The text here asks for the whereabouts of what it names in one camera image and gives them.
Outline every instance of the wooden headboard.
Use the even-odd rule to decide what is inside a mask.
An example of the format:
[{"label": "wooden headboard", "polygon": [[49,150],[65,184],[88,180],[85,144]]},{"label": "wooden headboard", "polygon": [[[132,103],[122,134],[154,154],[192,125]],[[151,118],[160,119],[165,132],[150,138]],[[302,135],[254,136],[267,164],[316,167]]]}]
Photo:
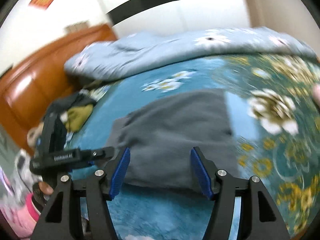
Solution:
[{"label": "wooden headboard", "polygon": [[0,124],[19,147],[33,154],[28,131],[39,124],[53,100],[80,89],[78,79],[65,74],[64,63],[94,41],[115,40],[108,25],[69,34],[36,51],[0,79]]}]

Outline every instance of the light blue comforter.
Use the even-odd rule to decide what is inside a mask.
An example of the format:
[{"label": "light blue comforter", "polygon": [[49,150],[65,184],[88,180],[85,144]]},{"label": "light blue comforter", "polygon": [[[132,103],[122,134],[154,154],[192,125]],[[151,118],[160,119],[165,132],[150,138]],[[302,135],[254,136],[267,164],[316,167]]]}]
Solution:
[{"label": "light blue comforter", "polygon": [[305,43],[268,28],[212,29],[159,37],[136,33],[118,41],[94,42],[65,63],[65,71],[116,81],[196,57],[220,54],[278,53],[316,57]]}]

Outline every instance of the white flower pattern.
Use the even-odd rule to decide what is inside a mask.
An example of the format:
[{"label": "white flower pattern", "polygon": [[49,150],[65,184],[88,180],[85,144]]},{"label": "white flower pattern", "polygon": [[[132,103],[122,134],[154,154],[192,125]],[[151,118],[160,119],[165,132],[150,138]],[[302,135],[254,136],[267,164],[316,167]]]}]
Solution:
[{"label": "white flower pattern", "polygon": [[278,47],[289,46],[289,43],[287,40],[279,38],[279,37],[269,36],[269,40],[271,40]]},{"label": "white flower pattern", "polygon": [[226,43],[230,43],[230,40],[224,36],[219,34],[211,34],[207,33],[208,36],[206,37],[200,37],[198,39],[195,39],[196,45],[202,45],[205,47],[205,49],[210,49],[217,45],[225,45]]},{"label": "white flower pattern", "polygon": [[84,65],[88,62],[88,55],[86,53],[81,54],[76,58],[72,68],[73,71],[81,71],[84,68]]},{"label": "white flower pattern", "polygon": [[277,60],[272,60],[271,64],[278,73],[297,83],[312,84],[319,79],[317,73],[311,72],[307,64],[298,56],[279,56]]},{"label": "white flower pattern", "polygon": [[142,91],[162,90],[162,92],[168,92],[179,88],[183,84],[183,80],[191,78],[194,71],[180,71],[173,74],[170,78],[164,80],[154,80],[151,83],[146,83],[142,87]]},{"label": "white flower pattern", "polygon": [[269,73],[267,73],[266,71],[264,71],[260,68],[253,68],[252,74],[256,75],[257,77],[264,78],[264,79],[268,79],[271,77],[271,75]]},{"label": "white flower pattern", "polygon": [[281,133],[282,129],[291,135],[298,134],[298,124],[294,119],[294,102],[287,96],[280,96],[271,89],[251,91],[253,97],[248,99],[249,116],[260,120],[268,133]]}]

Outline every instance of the white wall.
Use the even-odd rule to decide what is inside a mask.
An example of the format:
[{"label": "white wall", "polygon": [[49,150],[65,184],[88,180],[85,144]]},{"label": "white wall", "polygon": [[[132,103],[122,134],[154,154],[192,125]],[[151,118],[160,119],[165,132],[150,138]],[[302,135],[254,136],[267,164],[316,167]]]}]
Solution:
[{"label": "white wall", "polygon": [[30,1],[19,0],[0,28],[0,74],[65,35],[67,25],[107,21],[97,0],[54,0],[47,10],[28,6]]},{"label": "white wall", "polygon": [[320,57],[320,29],[301,0],[247,0],[256,25],[305,41]]},{"label": "white wall", "polygon": [[178,0],[131,16],[114,25],[121,38],[140,31],[167,36],[213,28],[249,28],[245,0]]}]

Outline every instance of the blue floral bedsheet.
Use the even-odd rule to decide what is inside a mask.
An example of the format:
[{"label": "blue floral bedsheet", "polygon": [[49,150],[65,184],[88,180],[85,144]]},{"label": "blue floral bedsheet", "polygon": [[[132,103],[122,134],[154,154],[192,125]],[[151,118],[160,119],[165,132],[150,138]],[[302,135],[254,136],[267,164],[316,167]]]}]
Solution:
[{"label": "blue floral bedsheet", "polygon": [[[167,65],[111,84],[68,147],[103,147],[115,119],[159,98],[223,88],[240,174],[262,179],[294,235],[319,209],[320,115],[311,97],[319,79],[318,63],[298,56],[225,55]],[[82,178],[94,170],[72,175]],[[236,200],[229,239],[236,239],[240,202]],[[108,206],[122,239],[202,239],[213,203],[196,195],[124,185]]]}]

